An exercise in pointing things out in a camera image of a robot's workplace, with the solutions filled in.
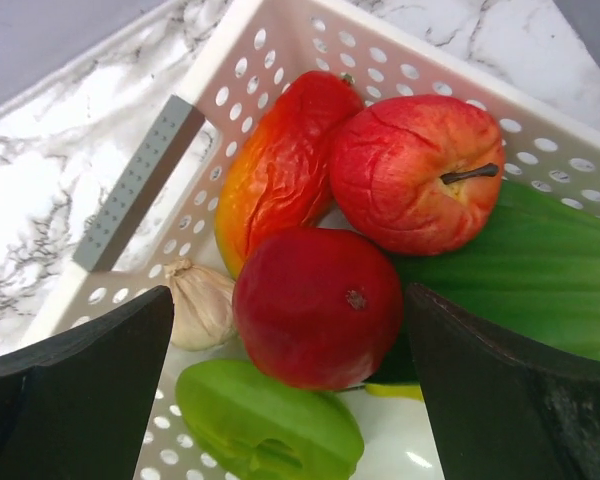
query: gray handle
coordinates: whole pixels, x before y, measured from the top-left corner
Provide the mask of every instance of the gray handle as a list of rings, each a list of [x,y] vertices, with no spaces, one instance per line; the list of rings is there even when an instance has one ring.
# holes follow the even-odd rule
[[[73,260],[110,271],[202,125],[205,117],[172,95],[80,241]]]

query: garlic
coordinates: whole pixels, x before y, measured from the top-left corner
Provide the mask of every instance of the garlic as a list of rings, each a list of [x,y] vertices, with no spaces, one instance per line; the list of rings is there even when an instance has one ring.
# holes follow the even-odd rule
[[[236,333],[232,279],[186,257],[165,266],[165,278],[174,305],[171,343],[185,350],[206,350]]]

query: green bell pepper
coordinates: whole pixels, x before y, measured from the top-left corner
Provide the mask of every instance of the green bell pepper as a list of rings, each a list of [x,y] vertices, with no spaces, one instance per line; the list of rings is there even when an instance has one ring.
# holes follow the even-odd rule
[[[333,393],[288,387],[242,360],[185,369],[176,402],[198,445],[241,480],[347,480],[364,452]]]

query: white marble surface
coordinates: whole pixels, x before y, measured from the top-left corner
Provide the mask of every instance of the white marble surface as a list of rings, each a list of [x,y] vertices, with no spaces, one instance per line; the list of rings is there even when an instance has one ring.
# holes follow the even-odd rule
[[[171,1],[0,111],[0,354],[16,348],[227,3]],[[355,3],[600,130],[600,71],[551,0]]]

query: perforated basket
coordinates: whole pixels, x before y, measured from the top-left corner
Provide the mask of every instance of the perforated basket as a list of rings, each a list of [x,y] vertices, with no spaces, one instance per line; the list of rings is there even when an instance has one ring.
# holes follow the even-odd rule
[[[284,86],[316,68],[352,74],[370,102],[436,92],[488,110],[504,131],[510,181],[600,216],[600,133],[344,0],[234,0],[148,128],[22,346],[162,283],[162,265],[177,255],[224,270],[211,227],[227,168]],[[202,162],[197,150],[205,152]],[[171,175],[176,165],[177,175]],[[114,271],[170,175],[183,193],[166,226],[151,238],[148,260],[132,271]],[[335,215],[329,221],[342,219]],[[243,352],[236,342],[215,354]],[[174,405],[178,374],[206,355],[170,348],[135,478],[235,478],[197,449]],[[363,393],[349,393],[345,400],[366,441],[355,479],[442,478],[423,404]]]

